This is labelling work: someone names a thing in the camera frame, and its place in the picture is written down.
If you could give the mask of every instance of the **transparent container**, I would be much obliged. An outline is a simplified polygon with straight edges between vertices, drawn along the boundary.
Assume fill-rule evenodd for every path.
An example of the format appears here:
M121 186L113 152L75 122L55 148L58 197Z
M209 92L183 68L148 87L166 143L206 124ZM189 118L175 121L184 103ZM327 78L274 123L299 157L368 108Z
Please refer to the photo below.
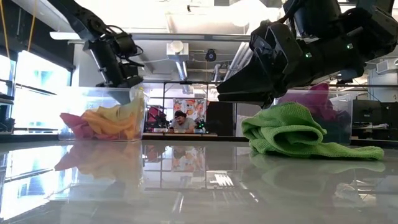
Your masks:
M274 105L296 102L307 107L313 119L327 130L323 142L349 144L352 132L355 92L289 90Z
M142 138L146 104L141 87L70 87L58 94L65 107L59 140L136 141Z

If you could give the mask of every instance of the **pink cloth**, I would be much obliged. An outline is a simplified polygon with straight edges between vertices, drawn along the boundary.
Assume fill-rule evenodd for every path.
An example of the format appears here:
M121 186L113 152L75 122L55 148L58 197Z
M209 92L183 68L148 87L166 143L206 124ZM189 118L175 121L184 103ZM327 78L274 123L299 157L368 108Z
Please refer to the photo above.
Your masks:
M328 99L328 96L329 84L321 83L311 87L308 93L286 93L279 99L278 103L300 103L307 107L312 115L321 117L325 121L333 121L336 119L337 111L333 109L333 104Z
M80 116L68 113L61 113L62 121L75 134L76 139L100 139L100 140L118 140L117 135L96 134L93 129Z

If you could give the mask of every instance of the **ceiling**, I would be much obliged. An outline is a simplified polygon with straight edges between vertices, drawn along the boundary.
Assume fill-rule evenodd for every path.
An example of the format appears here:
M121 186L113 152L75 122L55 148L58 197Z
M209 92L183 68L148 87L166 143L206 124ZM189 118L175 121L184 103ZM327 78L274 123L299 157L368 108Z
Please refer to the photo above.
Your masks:
M13 0L33 13L35 0ZM173 34L249 34L262 20L276 20L281 10L266 8L260 0L229 0L230 6L218 6L221 0L75 0L93 11L106 24L122 27L132 33ZM67 20L47 1L37 0L37 18L59 32L73 32ZM140 74L149 80L177 80L174 61L166 60L166 44L171 40L137 40L144 54L136 58L144 62ZM184 41L188 43L189 80L211 80L217 63L227 66L234 59L240 42ZM205 62L205 52L215 49L217 60ZM330 81L325 77L317 82Z

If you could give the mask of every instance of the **gray shirt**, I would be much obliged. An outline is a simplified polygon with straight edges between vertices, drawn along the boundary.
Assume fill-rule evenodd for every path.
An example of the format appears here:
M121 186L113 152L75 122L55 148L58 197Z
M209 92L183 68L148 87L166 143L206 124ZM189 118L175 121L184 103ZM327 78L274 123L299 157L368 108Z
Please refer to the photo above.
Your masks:
M197 124L195 123L195 121L192 118L186 118L185 122L181 125L179 125L176 120L172 121L172 124L170 125L170 127L173 127L176 130L188 130L190 127L195 127Z

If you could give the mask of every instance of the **clear plastic bin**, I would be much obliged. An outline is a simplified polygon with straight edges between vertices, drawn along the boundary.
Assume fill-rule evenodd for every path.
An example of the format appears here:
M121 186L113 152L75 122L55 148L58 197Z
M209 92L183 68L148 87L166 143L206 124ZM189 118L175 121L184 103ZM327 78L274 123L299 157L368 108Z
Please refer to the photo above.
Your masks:
M148 96L142 88L70 87L58 94L65 107L59 140L135 141L142 138Z
M349 144L352 132L353 100L358 94L345 91L289 90L274 105L296 102L306 106L313 119L328 131L323 142Z

